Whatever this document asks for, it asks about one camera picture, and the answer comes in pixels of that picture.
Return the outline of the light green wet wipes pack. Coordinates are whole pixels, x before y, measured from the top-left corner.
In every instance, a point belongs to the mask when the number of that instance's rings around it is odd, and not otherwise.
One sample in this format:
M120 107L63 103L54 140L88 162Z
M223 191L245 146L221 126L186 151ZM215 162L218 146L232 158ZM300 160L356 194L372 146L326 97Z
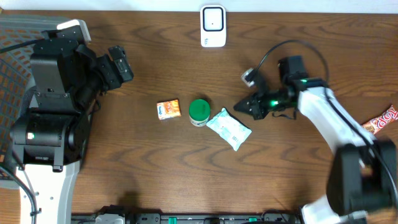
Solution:
M207 122L206 126L224 139L234 151L237 151L252 133L249 128L234 119L226 108L222 108L218 114Z

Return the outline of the green lid white jar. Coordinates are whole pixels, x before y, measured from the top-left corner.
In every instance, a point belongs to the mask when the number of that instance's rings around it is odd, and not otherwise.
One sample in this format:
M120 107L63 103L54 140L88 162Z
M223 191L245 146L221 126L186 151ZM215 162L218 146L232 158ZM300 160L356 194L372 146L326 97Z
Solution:
M188 115L190 122L196 127L205 126L210 118L210 105L203 99L197 99L190 103Z

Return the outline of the orange tissue pack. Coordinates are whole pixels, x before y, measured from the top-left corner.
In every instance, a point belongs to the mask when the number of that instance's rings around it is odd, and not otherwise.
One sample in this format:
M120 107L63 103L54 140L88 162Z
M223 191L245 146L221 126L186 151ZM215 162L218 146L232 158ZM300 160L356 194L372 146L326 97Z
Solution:
M156 109L159 120L177 118L182 115L178 99L159 102L156 104Z

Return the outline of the orange red snack bag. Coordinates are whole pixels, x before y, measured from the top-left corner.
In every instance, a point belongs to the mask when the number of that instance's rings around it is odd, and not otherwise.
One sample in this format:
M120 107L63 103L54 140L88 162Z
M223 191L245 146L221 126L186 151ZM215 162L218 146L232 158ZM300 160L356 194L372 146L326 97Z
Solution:
M381 129L387 126L389 123L397 120L397 110L391 105L382 115L370 119L364 123L362 127L372 134L378 133Z

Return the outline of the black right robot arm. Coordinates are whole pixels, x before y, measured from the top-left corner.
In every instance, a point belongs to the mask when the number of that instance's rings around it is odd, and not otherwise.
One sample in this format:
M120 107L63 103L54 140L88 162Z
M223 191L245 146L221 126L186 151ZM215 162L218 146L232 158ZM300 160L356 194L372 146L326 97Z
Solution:
M301 208L301 223L365 223L371 212L397 208L395 144L358 124L325 80L308 76L300 56L279 60L278 69L278 90L269 89L258 68L246 70L242 81L257 90L234 110L259 120L292 108L307 117L329 145L334 159L326 194Z

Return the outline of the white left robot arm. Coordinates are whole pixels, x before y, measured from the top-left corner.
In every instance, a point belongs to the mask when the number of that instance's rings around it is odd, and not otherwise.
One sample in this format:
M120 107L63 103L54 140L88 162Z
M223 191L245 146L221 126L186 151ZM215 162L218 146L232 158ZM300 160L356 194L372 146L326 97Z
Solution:
M10 132L21 223L70 223L97 97L133 79L126 51L97 56L80 37L33 41L35 84Z

